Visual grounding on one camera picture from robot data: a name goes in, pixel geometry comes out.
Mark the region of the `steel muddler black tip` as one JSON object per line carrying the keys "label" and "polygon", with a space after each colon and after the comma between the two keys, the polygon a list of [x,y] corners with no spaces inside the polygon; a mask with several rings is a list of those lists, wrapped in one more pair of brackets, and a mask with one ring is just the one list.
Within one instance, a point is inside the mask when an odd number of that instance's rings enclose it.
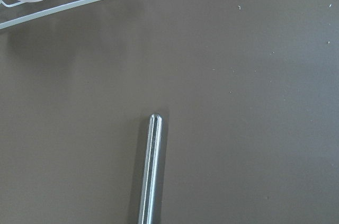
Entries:
{"label": "steel muddler black tip", "polygon": [[163,116],[151,114],[147,124],[138,223],[161,223],[167,132]]}

